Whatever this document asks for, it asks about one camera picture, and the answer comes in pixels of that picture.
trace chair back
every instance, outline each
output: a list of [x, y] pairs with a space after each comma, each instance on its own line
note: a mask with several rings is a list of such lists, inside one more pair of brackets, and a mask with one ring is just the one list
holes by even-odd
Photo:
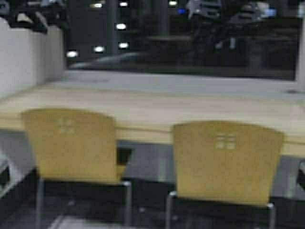
[[173, 127], [177, 195], [245, 205], [266, 205], [284, 135], [236, 122]]
[[43, 179], [118, 183], [115, 123], [111, 117], [73, 109], [22, 114]]

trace window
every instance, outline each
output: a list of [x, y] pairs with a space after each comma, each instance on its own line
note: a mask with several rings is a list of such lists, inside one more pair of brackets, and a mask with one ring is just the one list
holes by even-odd
[[304, 13], [301, 0], [70, 1], [67, 63], [294, 80]]

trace ceiling light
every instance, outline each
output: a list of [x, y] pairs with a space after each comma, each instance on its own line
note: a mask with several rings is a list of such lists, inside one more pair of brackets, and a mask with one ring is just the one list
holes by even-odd
[[124, 23], [117, 24], [116, 28], [118, 30], [125, 30], [126, 29], [126, 24], [124, 24]]
[[129, 44], [127, 42], [119, 43], [120, 49], [127, 49], [129, 47]]
[[170, 6], [176, 6], [178, 4], [178, 2], [177, 1], [169, 1], [168, 4]]
[[94, 47], [94, 51], [95, 52], [104, 52], [105, 51], [105, 47], [103, 47], [103, 46], [95, 46]]
[[69, 51], [67, 52], [67, 57], [69, 58], [74, 58], [78, 56], [78, 52], [77, 51]]
[[98, 2], [96, 2], [96, 3], [91, 4], [90, 7], [91, 7], [91, 8], [96, 8], [96, 9], [102, 8], [102, 7], [103, 7], [103, 4], [105, 4], [105, 3], [106, 3], [106, 1], [104, 1], [104, 0], [98, 1]]
[[128, 6], [128, 3], [125, 2], [125, 1], [121, 1], [121, 2], [120, 2], [120, 6], [121, 6], [121, 7], [126, 7], [126, 6]]

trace table top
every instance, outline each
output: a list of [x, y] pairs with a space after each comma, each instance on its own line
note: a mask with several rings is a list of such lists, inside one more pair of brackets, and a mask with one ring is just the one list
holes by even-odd
[[113, 116], [121, 140], [171, 144], [173, 124], [196, 120], [247, 122], [283, 131], [286, 141], [305, 144], [303, 100], [183, 95], [51, 84], [0, 100], [0, 129], [23, 131], [20, 114], [33, 108], [87, 109]]
[[192, 37], [188, 35], [167, 35], [167, 36], [149, 36], [150, 41], [157, 42], [191, 42]]

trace white partition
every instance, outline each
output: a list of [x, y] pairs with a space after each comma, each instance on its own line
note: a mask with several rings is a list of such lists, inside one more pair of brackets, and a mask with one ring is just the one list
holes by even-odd
[[11, 29], [0, 19], [0, 34], [0, 97], [61, 77], [65, 63], [59, 29], [43, 35]]

